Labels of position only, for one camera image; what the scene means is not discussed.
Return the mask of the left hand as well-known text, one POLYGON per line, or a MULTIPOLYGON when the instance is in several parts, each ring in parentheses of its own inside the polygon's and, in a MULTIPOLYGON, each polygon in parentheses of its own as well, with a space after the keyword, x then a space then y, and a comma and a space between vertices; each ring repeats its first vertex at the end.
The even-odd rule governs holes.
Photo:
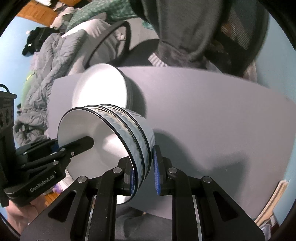
POLYGON ((9 201, 5 208, 9 224, 21 234, 23 230, 46 208, 46 199, 44 195, 31 201, 28 205, 18 207, 9 201))

